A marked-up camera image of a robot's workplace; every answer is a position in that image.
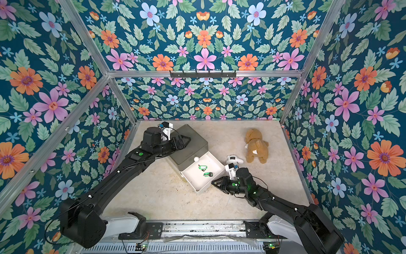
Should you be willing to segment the white drawer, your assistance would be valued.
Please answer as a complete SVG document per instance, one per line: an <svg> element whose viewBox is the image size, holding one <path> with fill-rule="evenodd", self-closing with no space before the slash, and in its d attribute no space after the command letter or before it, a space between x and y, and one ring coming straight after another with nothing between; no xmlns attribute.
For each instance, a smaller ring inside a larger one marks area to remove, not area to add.
<svg viewBox="0 0 406 254"><path fill-rule="evenodd" d="M198 165L206 165L207 170L201 171ZM213 177L204 177L204 173L213 172ZM211 186L213 180L219 179L225 175L225 166L210 152L202 157L195 157L195 162L181 172L182 177L192 187L196 194L203 193Z"/></svg>

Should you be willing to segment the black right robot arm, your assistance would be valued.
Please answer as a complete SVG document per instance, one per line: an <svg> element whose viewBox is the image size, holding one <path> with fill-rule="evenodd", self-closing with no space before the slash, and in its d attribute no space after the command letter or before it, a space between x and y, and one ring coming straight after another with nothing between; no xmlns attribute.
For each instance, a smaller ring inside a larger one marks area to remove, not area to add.
<svg viewBox="0 0 406 254"><path fill-rule="evenodd" d="M211 184L225 194L243 198L266 214L260 220L262 234L282 236L304 247L309 254L335 254L344 237L333 221L315 205L295 204L274 195L255 182L247 168L240 168L234 179L223 176Z"/></svg>

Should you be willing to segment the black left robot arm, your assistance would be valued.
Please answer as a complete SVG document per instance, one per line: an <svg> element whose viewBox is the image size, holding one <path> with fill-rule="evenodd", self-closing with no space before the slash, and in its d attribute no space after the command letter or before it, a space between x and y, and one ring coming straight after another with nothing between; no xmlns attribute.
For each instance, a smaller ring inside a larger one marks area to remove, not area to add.
<svg viewBox="0 0 406 254"><path fill-rule="evenodd" d="M106 237L134 233L144 219L129 212L122 217L103 217L111 200L135 177L156 160L185 149L191 138L178 131L165 133L166 127L149 127L144 131L138 147L126 155L121 164L110 172L88 193L66 199L60 205L60 232L62 236L84 248L91 248Z"/></svg>

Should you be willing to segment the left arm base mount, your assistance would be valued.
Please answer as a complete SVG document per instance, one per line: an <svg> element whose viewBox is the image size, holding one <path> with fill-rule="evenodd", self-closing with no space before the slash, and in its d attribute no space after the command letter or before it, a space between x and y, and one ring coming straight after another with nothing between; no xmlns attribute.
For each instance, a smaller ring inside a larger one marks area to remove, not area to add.
<svg viewBox="0 0 406 254"><path fill-rule="evenodd" d="M135 212L118 217L101 217L106 223L102 239L156 240L163 233L162 222L148 222L147 218Z"/></svg>

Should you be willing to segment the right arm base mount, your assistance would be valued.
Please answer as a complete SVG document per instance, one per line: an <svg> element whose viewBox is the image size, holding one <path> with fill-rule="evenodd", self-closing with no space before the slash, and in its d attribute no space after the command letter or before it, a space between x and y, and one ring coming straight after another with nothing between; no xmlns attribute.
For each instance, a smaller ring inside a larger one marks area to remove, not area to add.
<svg viewBox="0 0 406 254"><path fill-rule="evenodd" d="M259 221L243 221L247 238L285 238L302 246L296 228L277 215L265 214Z"/></svg>

